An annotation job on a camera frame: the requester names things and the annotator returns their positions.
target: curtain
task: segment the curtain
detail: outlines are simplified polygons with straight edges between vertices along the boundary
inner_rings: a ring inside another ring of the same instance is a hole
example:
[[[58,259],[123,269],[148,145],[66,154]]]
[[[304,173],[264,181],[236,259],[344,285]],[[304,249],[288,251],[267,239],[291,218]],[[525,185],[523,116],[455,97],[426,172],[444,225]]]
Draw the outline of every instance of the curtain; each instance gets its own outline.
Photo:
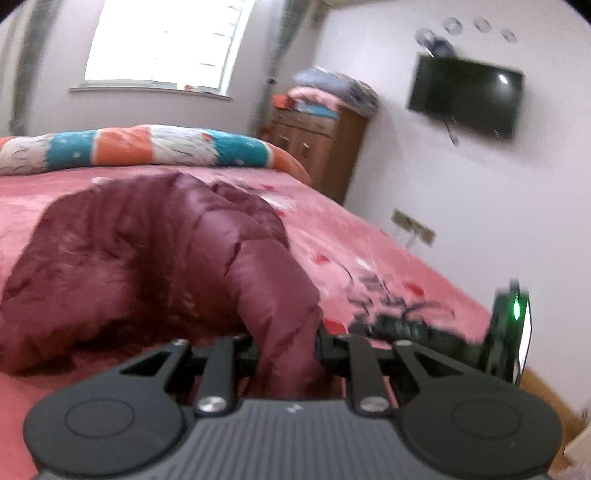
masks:
[[[10,135],[18,59],[31,6],[30,1],[24,3],[0,24],[0,137]]]
[[[63,0],[32,2],[20,48],[12,98],[11,135],[27,135],[28,102],[33,95],[43,47]]]
[[[279,29],[269,63],[267,82],[263,88],[261,99],[256,105],[249,129],[249,133],[253,137],[257,136],[261,127],[264,127],[271,103],[273,86],[276,84],[275,77],[277,76],[281,60],[287,53],[287,50],[289,50],[291,42],[295,38],[311,3],[312,0],[283,0],[279,15]]]

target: cabinet drawer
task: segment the cabinet drawer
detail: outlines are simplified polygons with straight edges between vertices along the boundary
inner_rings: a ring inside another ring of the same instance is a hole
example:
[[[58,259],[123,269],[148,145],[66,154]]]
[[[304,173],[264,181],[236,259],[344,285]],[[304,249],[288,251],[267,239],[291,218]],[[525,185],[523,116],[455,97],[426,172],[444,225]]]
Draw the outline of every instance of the cabinet drawer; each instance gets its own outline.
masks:
[[[275,110],[273,121],[278,124],[327,135],[328,137],[332,135],[336,123],[336,120],[333,118],[282,109]]]
[[[290,150],[293,149],[296,134],[298,132],[298,129],[289,127],[288,125],[273,124],[271,143],[276,147],[282,148],[286,152],[291,153]]]
[[[314,132],[298,130],[295,136],[290,153],[310,174],[313,186],[317,185],[322,177],[331,145],[329,137]]]
[[[308,115],[308,130],[330,137],[335,130],[336,120],[325,116]]]
[[[306,129],[308,124],[308,117],[305,113],[295,112],[293,110],[275,110],[273,121],[278,124],[289,125],[290,127],[297,127]]]

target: circular pad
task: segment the circular pad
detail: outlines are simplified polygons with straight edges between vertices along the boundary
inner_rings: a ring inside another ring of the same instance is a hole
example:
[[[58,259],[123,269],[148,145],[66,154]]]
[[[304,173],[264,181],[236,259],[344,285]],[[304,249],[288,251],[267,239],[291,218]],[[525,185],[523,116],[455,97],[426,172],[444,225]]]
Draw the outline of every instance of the circular pad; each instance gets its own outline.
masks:
[[[106,439],[130,428],[134,417],[134,409],[127,403],[100,398],[72,407],[66,414],[66,425],[81,437]]]
[[[514,434],[521,416],[513,407],[495,400],[469,400],[452,411],[453,424],[477,439],[501,439]]]
[[[27,416],[24,439],[43,468],[104,478],[152,463],[184,429],[179,406],[163,391],[79,384],[39,402]]]
[[[545,472],[561,441],[556,414],[533,395],[491,380],[434,380],[403,407],[403,438],[427,464],[459,478]]]

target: screw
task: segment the screw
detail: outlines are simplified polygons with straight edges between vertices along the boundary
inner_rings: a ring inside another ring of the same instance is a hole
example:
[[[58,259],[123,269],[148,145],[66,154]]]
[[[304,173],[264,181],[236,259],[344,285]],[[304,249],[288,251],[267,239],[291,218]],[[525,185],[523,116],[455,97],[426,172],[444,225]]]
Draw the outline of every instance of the screw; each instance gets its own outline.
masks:
[[[197,408],[205,413],[219,413],[227,406],[228,402],[222,397],[205,397],[197,402]]]
[[[365,397],[359,402],[359,408],[369,413],[379,413],[388,410],[390,402],[383,397]]]
[[[300,410],[303,410],[304,407],[302,407],[301,405],[298,405],[297,403],[294,403],[291,407],[287,407],[287,411],[289,413],[298,413]]]

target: orange stripe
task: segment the orange stripe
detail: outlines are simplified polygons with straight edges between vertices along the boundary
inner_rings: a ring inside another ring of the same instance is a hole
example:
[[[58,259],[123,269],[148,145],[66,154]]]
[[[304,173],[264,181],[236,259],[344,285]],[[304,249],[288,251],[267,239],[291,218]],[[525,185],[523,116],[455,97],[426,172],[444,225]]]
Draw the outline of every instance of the orange stripe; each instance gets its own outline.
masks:
[[[267,143],[271,149],[273,158],[271,159],[271,168],[274,170],[280,170],[288,173],[292,177],[298,179],[304,185],[312,185],[312,180],[306,172],[306,169],[296,160],[295,157],[290,155],[282,148],[276,147],[273,144]]]
[[[152,141],[148,125],[103,128],[95,139],[94,165],[142,165],[152,163]]]
[[[12,140],[13,138],[16,138],[16,137],[2,137],[2,138],[0,138],[0,148],[2,148],[7,141]]]

